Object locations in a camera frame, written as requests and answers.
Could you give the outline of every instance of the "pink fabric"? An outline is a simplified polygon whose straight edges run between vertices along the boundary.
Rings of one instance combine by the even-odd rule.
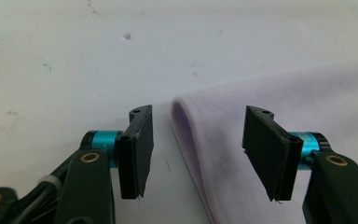
[[[289,132],[324,134],[358,163],[358,63],[252,78],[178,97],[172,126],[212,223],[305,223],[310,171],[290,202],[270,202],[241,148],[245,107],[272,111]]]

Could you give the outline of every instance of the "fabric fold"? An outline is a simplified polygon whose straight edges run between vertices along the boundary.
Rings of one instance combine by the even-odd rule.
[[[358,63],[249,78],[172,104],[173,131],[212,223],[305,223],[310,171],[297,173],[292,201],[269,201],[241,148],[247,105],[272,111],[286,131],[322,133],[358,163]]]

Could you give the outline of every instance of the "white cable tie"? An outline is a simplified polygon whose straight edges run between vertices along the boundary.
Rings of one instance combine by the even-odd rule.
[[[40,184],[42,182],[49,182],[49,183],[53,184],[57,190],[57,198],[60,198],[63,186],[62,186],[61,180],[59,178],[57,178],[57,176],[45,175],[42,178],[40,178],[39,181],[37,181],[37,184]]]

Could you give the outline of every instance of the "white surface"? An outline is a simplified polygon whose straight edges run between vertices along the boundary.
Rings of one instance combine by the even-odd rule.
[[[0,1],[0,186],[23,196],[85,132],[125,129],[152,104],[145,197],[122,201],[115,179],[117,223],[208,223],[172,98],[352,61],[358,1]]]

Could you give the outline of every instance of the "lavender cloth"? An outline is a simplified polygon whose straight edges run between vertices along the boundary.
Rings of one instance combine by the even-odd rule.
[[[241,148],[245,107],[272,111],[286,131],[324,134],[358,163],[358,63],[244,80],[174,100],[172,126],[212,223],[305,223],[310,171],[290,202],[270,202]]]

